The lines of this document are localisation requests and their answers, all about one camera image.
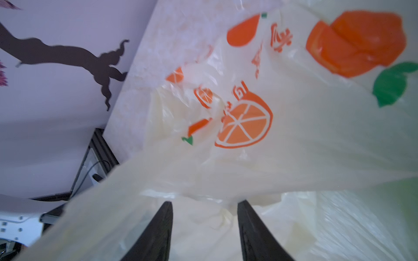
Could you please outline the cream plastic bag orange print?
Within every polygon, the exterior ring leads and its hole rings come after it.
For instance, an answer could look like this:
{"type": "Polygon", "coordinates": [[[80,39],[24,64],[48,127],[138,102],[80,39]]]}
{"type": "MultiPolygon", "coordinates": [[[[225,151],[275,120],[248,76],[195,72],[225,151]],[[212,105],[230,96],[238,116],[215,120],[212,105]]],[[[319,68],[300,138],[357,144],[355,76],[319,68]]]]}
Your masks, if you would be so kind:
{"type": "Polygon", "coordinates": [[[242,200],[296,261],[417,260],[417,49],[417,1],[291,2],[254,44],[221,37],[181,84],[154,90],[143,150],[18,260],[118,260],[170,201],[171,261],[240,261],[242,200]],[[355,10],[399,15],[407,48],[350,79],[305,44],[355,10]]]}

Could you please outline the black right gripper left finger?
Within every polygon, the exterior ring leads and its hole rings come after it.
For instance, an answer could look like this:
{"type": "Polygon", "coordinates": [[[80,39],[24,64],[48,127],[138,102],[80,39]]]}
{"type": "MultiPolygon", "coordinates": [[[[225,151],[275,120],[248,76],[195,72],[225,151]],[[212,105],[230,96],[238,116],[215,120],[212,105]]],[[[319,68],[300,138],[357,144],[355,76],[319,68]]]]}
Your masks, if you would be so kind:
{"type": "Polygon", "coordinates": [[[165,201],[122,261],[167,261],[173,228],[173,205],[165,201]]]}

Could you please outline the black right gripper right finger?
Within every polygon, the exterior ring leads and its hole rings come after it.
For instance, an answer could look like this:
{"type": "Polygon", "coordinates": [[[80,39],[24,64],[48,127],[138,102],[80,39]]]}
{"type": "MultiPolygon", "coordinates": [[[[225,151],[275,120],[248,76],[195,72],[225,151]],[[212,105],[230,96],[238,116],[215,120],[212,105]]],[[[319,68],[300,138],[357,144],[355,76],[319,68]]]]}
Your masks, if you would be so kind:
{"type": "Polygon", "coordinates": [[[246,200],[237,207],[244,261],[294,261],[246,200]]]}

